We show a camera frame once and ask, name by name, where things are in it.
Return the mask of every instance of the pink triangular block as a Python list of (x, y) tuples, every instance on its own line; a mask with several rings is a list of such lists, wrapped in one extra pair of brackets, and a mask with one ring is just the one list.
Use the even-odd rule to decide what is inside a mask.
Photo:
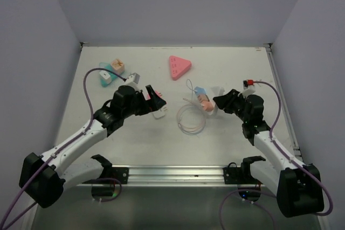
[(177, 80), (191, 68), (192, 62), (177, 56), (170, 56), (169, 65), (172, 79)]

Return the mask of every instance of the black mount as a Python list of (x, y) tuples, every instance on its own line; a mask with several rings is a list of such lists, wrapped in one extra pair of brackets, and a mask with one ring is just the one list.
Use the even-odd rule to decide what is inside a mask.
[(224, 183), (225, 184), (259, 184), (260, 182), (254, 179), (250, 174), (250, 165), (256, 161), (265, 161), (261, 156), (252, 156), (244, 158), (241, 167), (233, 166), (230, 163), (223, 168)]
[[(101, 155), (95, 155), (91, 157), (92, 159), (97, 160), (103, 166), (103, 172), (99, 178), (115, 178), (117, 179), (122, 185), (127, 184), (128, 176), (129, 176), (129, 168), (128, 167), (113, 167), (113, 164), (109, 162), (107, 159), (102, 157)], [(85, 184), (99, 184), (101, 186), (93, 185), (91, 187), (91, 195), (93, 198), (95, 197), (110, 197), (113, 195), (115, 191), (115, 185), (112, 180), (99, 182), (97, 179), (88, 180)]]
[[(145, 100), (143, 93), (135, 91), (131, 86), (120, 86), (115, 91), (113, 99), (105, 102), (103, 107), (94, 113), (94, 119), (102, 123), (107, 129), (107, 136), (119, 129), (126, 118), (131, 115), (144, 115), (161, 109), (167, 103), (161, 99), (152, 87), (146, 86), (150, 100)], [(121, 183), (127, 183), (128, 168), (113, 171), (112, 164), (101, 156), (93, 156), (104, 167), (100, 178), (116, 177)], [(23, 162), (19, 186), (23, 187), (31, 176), (44, 164), (42, 157), (29, 154)], [(33, 198), (42, 208), (54, 204), (62, 195), (65, 180), (60, 179), (54, 166), (46, 168), (35, 177), (25, 192)]]
[[(235, 114), (243, 121), (243, 135), (252, 145), (254, 145), (256, 134), (270, 130), (263, 120), (264, 100), (261, 97), (252, 94), (244, 98), (239, 91), (233, 89), (226, 95), (214, 97), (213, 100), (219, 109), (229, 114)], [(223, 169), (224, 174), (230, 176), (231, 173), (234, 175), (237, 172), (241, 175), (242, 180), (249, 180), (251, 177), (250, 164), (255, 161), (257, 159), (253, 160), (253, 157), (245, 158), (240, 169), (225, 168)], [(307, 165), (305, 169), (321, 180), (320, 173), (315, 166)], [(226, 181), (225, 177), (224, 180), (226, 184), (230, 182), (229, 179)], [(290, 168), (280, 171), (277, 202), (281, 212), (287, 218), (320, 212), (325, 207), (322, 188), (301, 170)]]

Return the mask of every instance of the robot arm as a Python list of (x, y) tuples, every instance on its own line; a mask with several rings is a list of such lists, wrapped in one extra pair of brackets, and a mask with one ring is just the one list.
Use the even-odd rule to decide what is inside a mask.
[[(138, 82), (138, 74), (129, 76), (124, 85), (115, 91), (113, 98), (94, 113), (91, 126), (87, 131), (85, 129), (90, 121), (53, 149), (40, 156), (31, 153), (24, 159), (19, 180), (20, 187), (26, 184), (39, 167), (52, 157), (54, 158), (25, 190), (41, 207), (46, 208), (54, 204), (63, 191), (72, 186), (91, 179), (109, 177), (112, 164), (100, 155), (91, 157), (84, 164), (72, 163), (90, 147), (123, 126), (126, 118), (157, 111), (167, 104), (151, 86), (146, 86), (150, 99), (145, 100), (142, 91), (138, 89)], [(60, 147), (80, 134), (82, 134), (81, 137), (56, 154)]]
[(223, 96), (214, 97), (216, 105), (226, 113), (237, 115), (242, 121), (244, 136), (267, 158), (244, 158), (240, 171), (244, 179), (254, 178), (262, 182), (277, 196), (277, 203), (286, 217), (320, 212), (324, 209), (322, 188), (291, 161), (305, 168), (318, 180), (318, 169), (306, 165), (291, 154), (272, 134), (276, 145), (288, 154), (286, 158), (273, 144), (270, 127), (263, 120), (264, 100), (254, 95), (251, 80), (244, 81), (245, 90), (241, 93), (235, 89)]

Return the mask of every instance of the gray wall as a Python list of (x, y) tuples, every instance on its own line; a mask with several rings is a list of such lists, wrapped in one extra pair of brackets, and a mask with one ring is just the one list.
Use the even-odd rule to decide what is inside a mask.
[(345, 229), (345, 0), (298, 0), (273, 45), (303, 157), (333, 195), (333, 229)]
[(271, 43), (297, 0), (59, 0), (92, 44)]
[[(2, 217), (19, 191), (25, 156), (53, 145), (79, 43), (57, 0), (0, 0), (0, 10)], [(11, 218), (27, 205), (23, 196)]]

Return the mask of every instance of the black bracket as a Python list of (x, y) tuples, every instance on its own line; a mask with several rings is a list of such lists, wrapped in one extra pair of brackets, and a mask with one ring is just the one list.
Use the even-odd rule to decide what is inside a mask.
[(223, 176), (225, 184), (259, 184), (254, 178), (244, 177), (241, 167), (224, 167)]
[(265, 161), (261, 156), (252, 156), (244, 158), (241, 167), (237, 167), (236, 163), (230, 163), (223, 168), (223, 176), (225, 184), (259, 184), (260, 182), (254, 179), (250, 174), (250, 165), (257, 161)]
[(113, 177), (120, 181), (121, 184), (127, 184), (129, 176), (128, 167), (112, 167)]

